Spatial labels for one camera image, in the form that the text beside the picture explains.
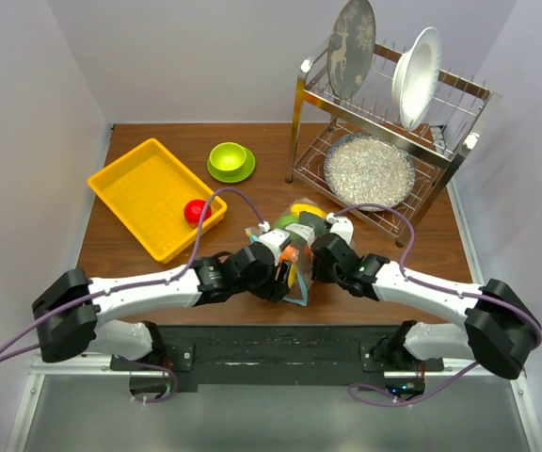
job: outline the wooden tabletop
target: wooden tabletop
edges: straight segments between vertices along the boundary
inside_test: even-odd
[[[301,142],[311,143],[320,127],[319,124],[304,124]],[[328,212],[339,209],[338,205],[296,180],[292,184],[284,182],[289,124],[121,124],[114,129],[106,164],[150,137],[160,140],[212,190],[223,184],[213,179],[206,169],[210,150],[222,141],[235,141],[248,147],[256,156],[257,168],[249,179],[236,186],[248,194],[270,222],[291,202],[303,197],[314,200]],[[244,228],[257,224],[257,219],[240,198],[231,193],[222,198],[229,206],[227,214],[218,226],[204,235],[199,251],[201,256],[220,250],[239,250],[248,243]],[[359,254],[373,252],[391,259],[400,257],[403,250],[394,245],[392,237],[358,219],[353,221]],[[161,266],[96,198],[78,266],[84,268],[90,277],[132,276],[184,264],[189,251],[191,248]],[[416,244],[407,266],[441,278],[471,281],[446,192],[438,197],[418,228]],[[226,303],[152,311],[127,320],[150,320],[158,324],[398,324],[410,319],[438,321],[431,315],[397,303],[356,299],[335,284],[315,283],[310,295],[307,307],[288,302],[273,304],[250,294],[240,294]]]

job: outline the yellow tray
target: yellow tray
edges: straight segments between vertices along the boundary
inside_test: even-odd
[[[163,264],[196,240],[197,228],[183,217],[185,205],[195,199],[208,200],[213,194],[155,138],[93,174],[88,184],[151,257]],[[211,207],[213,214],[204,221],[204,232],[227,211],[218,196]]]

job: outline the plate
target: plate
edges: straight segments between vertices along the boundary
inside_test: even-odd
[[[363,85],[375,48],[374,9],[367,0],[350,0],[340,11],[327,46],[327,78],[339,99]]]
[[[351,134],[336,141],[327,152],[324,173],[329,189],[348,205],[372,202],[395,207],[415,185],[409,154],[372,134]]]
[[[396,64],[392,100],[398,105],[401,123],[407,130],[417,128],[428,112],[437,88],[441,55],[440,34],[430,26]]]
[[[217,179],[217,181],[225,184],[236,184],[238,182],[245,181],[254,171],[254,167],[256,167],[256,158],[249,148],[244,147],[244,150],[246,151],[246,162],[244,163],[244,167],[237,174],[221,174],[215,167],[213,167],[213,165],[211,165],[210,160],[206,162],[208,172],[210,172],[211,176]]]

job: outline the green cup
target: green cup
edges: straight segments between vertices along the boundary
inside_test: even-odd
[[[237,143],[220,143],[211,150],[208,160],[220,174],[233,176],[246,163],[246,151]]]

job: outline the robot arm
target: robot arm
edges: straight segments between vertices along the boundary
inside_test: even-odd
[[[42,359],[53,363],[93,351],[118,354],[131,361],[160,362],[164,345],[156,325],[129,324],[118,318],[160,308],[223,302],[245,291],[280,301],[289,292],[290,263],[279,257],[290,244],[291,234],[299,234],[311,243],[315,281],[336,283],[356,297],[403,303],[451,322],[405,322],[394,337],[375,347],[378,358],[403,368],[431,358],[469,359],[500,377],[518,377],[536,343],[533,328],[510,311],[469,296],[490,295],[528,313],[506,284],[491,280],[481,287],[413,270],[406,271],[406,278],[397,263],[374,254],[359,257],[352,250],[353,225],[347,218],[330,214],[322,230],[317,228],[319,234],[314,229],[299,224],[289,231],[262,234],[258,241],[224,260],[221,255],[197,259],[179,279],[173,276],[183,271],[182,266],[122,279],[87,280],[82,270],[67,272],[33,304],[35,318],[85,294],[100,296],[38,327]],[[409,277],[452,289],[457,295],[418,285]]]
[[[33,303],[35,319],[73,299],[91,294],[94,300],[38,326],[41,357],[46,363],[56,363],[91,351],[134,361],[151,352],[164,353],[164,347],[156,341],[157,327],[118,318],[161,308],[223,302],[245,291],[280,301],[289,291],[289,264],[279,261],[289,237],[282,230],[274,230],[235,254],[197,259],[186,271],[179,266],[129,278],[90,280],[82,269],[67,271]],[[221,260],[225,254],[229,257]]]
[[[381,358],[397,366],[431,358],[468,359],[499,377],[518,377],[537,345],[536,331],[510,310],[477,298],[486,295],[500,299],[534,319],[507,284],[497,280],[490,280],[485,286],[451,282],[409,269],[404,272],[398,263],[382,256],[359,257],[349,245],[350,220],[330,214],[328,221],[333,223],[331,229],[311,247],[315,256],[314,280],[337,283],[355,297],[396,301],[451,322],[405,322],[395,337],[378,345],[375,352]]]

